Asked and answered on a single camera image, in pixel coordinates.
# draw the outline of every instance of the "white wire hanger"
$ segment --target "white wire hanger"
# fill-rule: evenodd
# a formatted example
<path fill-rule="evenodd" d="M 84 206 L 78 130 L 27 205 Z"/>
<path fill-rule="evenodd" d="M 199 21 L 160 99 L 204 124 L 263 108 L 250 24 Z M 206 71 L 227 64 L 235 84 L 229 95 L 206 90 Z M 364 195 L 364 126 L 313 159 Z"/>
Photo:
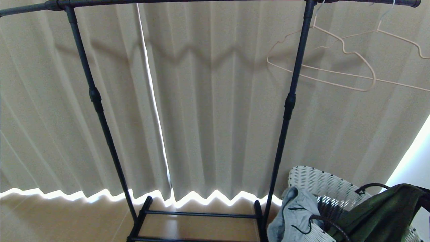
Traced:
<path fill-rule="evenodd" d="M 330 84 L 330 85 L 337 86 L 337 87 L 347 88 L 347 89 L 354 90 L 354 91 L 367 92 L 367 91 L 371 90 L 373 88 L 373 86 L 375 85 L 376 75 L 375 75 L 375 71 L 373 70 L 373 68 L 371 67 L 371 65 L 366 61 L 366 59 L 364 59 L 363 56 L 361 56 L 359 53 L 357 53 L 355 51 L 353 51 L 353 52 L 346 52 L 345 51 L 345 42 L 344 42 L 344 40 L 342 38 L 340 38 L 339 36 L 337 36 L 337 35 L 335 35 L 335 34 L 333 34 L 331 32 L 328 32 L 327 30 L 322 29 L 322 28 L 320 28 L 320 27 L 318 27 L 316 25 L 316 19 L 317 19 L 317 16 L 318 16 L 318 11 L 323 6 L 324 2 L 325 2 L 325 0 L 323 0 L 321 6 L 317 9 L 317 11 L 315 13 L 315 19 L 314 19 L 314 22 L 313 22 L 313 25 L 312 25 L 311 29 L 317 29 L 317 30 L 319 30 L 319 31 L 321 31 L 321 32 L 323 32 L 325 34 L 328 34 L 328 35 L 334 37 L 335 39 L 337 39 L 336 42 L 340 41 L 342 43 L 342 52 L 345 55 L 354 54 L 354 55 L 358 56 L 366 64 L 366 66 L 369 68 L 369 70 L 370 70 L 370 72 L 372 74 L 372 77 L 364 77 L 364 76 L 359 76 L 359 75 L 354 75 L 354 74 L 349 74 L 349 73 L 343 73 L 343 72 L 338 72 L 338 71 L 330 71 L 330 70 L 316 68 L 316 67 L 308 66 L 308 65 L 304 65 L 304 64 L 302 64 L 302 66 L 307 67 L 307 68 L 311 68 L 311 69 L 315 69 L 315 70 L 319 70 L 319 71 L 326 71 L 326 72 L 330 72 L 330 73 L 343 74 L 343 75 L 353 76 L 353 77 L 358 77 L 358 78 L 365 78 L 365 79 L 372 80 L 372 83 L 371 83 L 371 85 L 367 89 L 360 89 L 360 88 L 355 88 L 355 87 L 350 87 L 350 86 L 345 86 L 345 85 L 341 85 L 341 84 L 332 83 L 332 82 L 329 82 L 329 81 L 323 81 L 323 80 L 320 80 L 320 79 L 317 79 L 317 78 L 313 78 L 313 77 L 309 77 L 309 76 L 306 76 L 306 75 L 303 75 L 303 74 L 300 74 L 300 76 L 308 78 L 308 79 L 311 79 L 311 80 L 314 80 L 314 81 L 319 81 L 319 82 L 323 82 L 323 83 Z M 285 71 L 288 71 L 288 72 L 292 73 L 293 71 L 270 62 L 269 57 L 270 57 L 270 53 L 276 47 L 277 44 L 284 43 L 284 41 L 287 39 L 288 36 L 290 36 L 292 34 L 296 34 L 296 33 L 300 32 L 300 31 L 301 31 L 301 29 L 297 30 L 297 31 L 294 31 L 292 33 L 289 33 L 289 34 L 287 34 L 284 37 L 284 39 L 282 41 L 277 41 L 275 43 L 275 45 L 273 45 L 272 48 L 269 50 L 269 53 L 267 53 L 267 62 L 269 64 L 271 64 L 271 65 L 274 65 L 274 66 L 278 67 L 278 68 L 281 68 L 282 70 L 285 70 Z"/>
<path fill-rule="evenodd" d="M 342 43 L 344 43 L 344 42 L 343 42 L 343 40 L 344 40 L 344 39 L 346 39 L 346 38 L 350 38 L 350 37 L 354 37 L 354 36 L 359 36 L 359 35 L 363 35 L 363 34 L 370 34 L 370 33 L 373 33 L 373 32 L 377 32 L 377 33 L 383 33 L 383 34 L 386 34 L 386 35 L 388 35 L 388 36 L 392 36 L 392 37 L 394 37 L 394 38 L 397 38 L 397 39 L 400 39 L 400 40 L 403 40 L 403 41 L 406 41 L 406 42 L 408 42 L 408 43 L 413 44 L 414 46 L 416 46 L 416 47 L 417 47 L 417 49 L 418 49 L 418 56 L 419 56 L 420 58 L 422 58 L 422 59 L 430 59 L 430 57 L 425 57 L 425 56 L 423 56 L 423 54 L 422 54 L 422 52 L 421 52 L 421 46 L 420 46 L 419 44 L 417 44 L 416 42 L 413 42 L 413 41 L 411 41 L 411 40 L 405 39 L 405 38 L 400 37 L 400 36 L 398 36 L 398 35 L 395 35 L 395 34 L 392 34 L 392 33 L 386 32 L 386 31 L 383 31 L 383 30 L 381 30 L 381 29 L 379 28 L 379 27 L 381 26 L 382 19 L 384 18 L 384 16 L 385 16 L 385 15 L 387 15 L 387 14 L 388 14 L 392 9 L 393 9 L 393 7 L 394 7 L 394 5 L 395 5 L 395 4 L 396 4 L 396 0 L 393 0 L 393 4 L 392 4 L 391 8 L 390 8 L 388 11 L 386 11 L 386 12 L 381 16 L 381 18 L 379 19 L 378 26 L 377 26 L 377 28 L 376 28 L 375 30 L 367 31 L 367 32 L 363 32 L 363 33 L 360 33 L 360 34 L 352 34 L 352 35 L 348 35 L 348 36 L 345 36 L 345 37 L 341 38 L 342 40 L 337 39 L 337 40 L 336 40 L 336 41 L 334 41 L 330 46 L 319 46 L 319 47 L 317 47 L 317 48 L 315 48 L 315 49 L 313 49 L 313 50 L 316 50 L 316 49 L 319 49 L 319 48 L 330 49 L 330 48 L 333 46 L 333 44 L 334 44 L 334 43 L 336 43 L 336 42 L 338 42 L 338 41 L 342 41 Z M 358 76 L 358 75 L 357 75 L 357 77 L 364 78 L 364 79 L 371 79 L 371 78 L 369 78 L 369 77 L 365 77 L 365 76 Z M 409 87 L 409 88 L 412 88 L 412 89 L 417 89 L 417 90 L 421 90 L 421 91 L 430 92 L 430 90 L 429 90 L 429 89 L 425 89 L 425 88 L 421 88 L 421 87 L 415 87 L 415 86 L 411 86 L 411 85 L 407 85 L 407 84 L 402 84 L 402 83 L 397 83 L 397 82 L 392 82 L 392 81 L 387 81 L 387 80 L 382 80 L 382 79 L 376 79 L 376 80 L 377 80 L 377 81 L 380 81 L 380 82 L 385 82 L 385 83 L 390 83 L 390 84 L 394 84 L 394 85 L 399 85 L 399 86 L 402 86 L 402 87 Z"/>

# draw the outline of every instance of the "light under curtain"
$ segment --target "light under curtain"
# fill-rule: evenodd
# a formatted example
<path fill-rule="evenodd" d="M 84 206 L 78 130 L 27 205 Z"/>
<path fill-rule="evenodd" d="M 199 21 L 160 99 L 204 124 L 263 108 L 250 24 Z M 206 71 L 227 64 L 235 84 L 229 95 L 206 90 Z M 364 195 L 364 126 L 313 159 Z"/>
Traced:
<path fill-rule="evenodd" d="M 7 8 L 43 1 L 6 1 Z M 291 75 L 268 66 L 278 40 L 301 27 L 301 1 L 151 3 L 76 9 L 107 121 L 133 195 L 158 189 L 176 200 L 218 189 L 228 198 L 269 189 Z M 338 36 L 374 29 L 388 5 L 332 3 L 319 26 Z M 140 33 L 143 25 L 153 102 Z M 430 55 L 430 3 L 397 7 L 381 28 L 421 44 Z M 298 37 L 272 61 L 292 67 Z M 334 40 L 311 30 L 305 64 L 369 75 L 357 59 L 311 50 Z M 346 40 L 377 78 L 430 88 L 430 62 L 404 42 L 372 34 Z M 89 100 L 63 12 L 0 19 L 1 191 L 11 187 L 122 192 Z M 302 69 L 323 80 L 366 87 L 368 80 Z M 301 78 L 276 195 L 302 164 L 361 185 L 384 183 L 430 114 L 426 92 L 377 83 L 357 93 Z M 166 160 L 155 106 L 163 133 Z"/>

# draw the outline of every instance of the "light blue garment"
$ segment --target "light blue garment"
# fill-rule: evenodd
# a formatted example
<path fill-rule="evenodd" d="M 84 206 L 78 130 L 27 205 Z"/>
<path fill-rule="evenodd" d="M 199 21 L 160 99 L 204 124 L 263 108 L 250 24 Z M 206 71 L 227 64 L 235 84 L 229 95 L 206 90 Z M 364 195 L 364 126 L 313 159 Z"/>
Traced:
<path fill-rule="evenodd" d="M 283 192 L 282 206 L 276 218 L 267 228 L 269 242 L 300 242 L 302 232 L 309 232 L 309 217 L 320 215 L 316 197 L 307 190 L 289 187 Z"/>

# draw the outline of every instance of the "white wall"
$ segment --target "white wall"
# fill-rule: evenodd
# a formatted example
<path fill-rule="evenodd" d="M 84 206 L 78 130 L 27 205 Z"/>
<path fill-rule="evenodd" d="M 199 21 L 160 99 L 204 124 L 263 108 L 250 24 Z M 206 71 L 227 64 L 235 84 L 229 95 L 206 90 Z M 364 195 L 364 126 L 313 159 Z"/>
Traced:
<path fill-rule="evenodd" d="M 430 189 L 430 116 L 386 184 L 399 183 Z M 424 241 L 430 241 L 429 216 L 429 212 L 421 208 L 412 222 Z"/>

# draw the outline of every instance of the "hanging rod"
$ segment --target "hanging rod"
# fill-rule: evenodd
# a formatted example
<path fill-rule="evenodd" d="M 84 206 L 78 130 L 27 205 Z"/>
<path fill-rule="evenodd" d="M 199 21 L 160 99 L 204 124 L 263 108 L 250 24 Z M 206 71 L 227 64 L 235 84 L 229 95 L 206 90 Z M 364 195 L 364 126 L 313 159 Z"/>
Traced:
<path fill-rule="evenodd" d="M 64 11 L 65 7 L 86 7 L 86 6 L 99 6 L 99 5 L 115 5 L 115 4 L 127 4 L 127 3 L 174 3 L 174 2 L 218 2 L 218 1 L 237 1 L 237 0 L 48 0 L 44 3 L 32 4 L 27 6 L 1 9 L 0 17 L 14 15 L 25 12 L 36 12 L 43 10 L 51 11 Z M 333 3 L 340 0 L 326 0 L 325 3 Z M 365 2 L 365 3 L 385 3 L 393 4 L 393 0 L 341 0 L 348 2 Z M 421 0 L 396 0 L 396 5 L 404 5 L 411 7 L 418 7 Z"/>

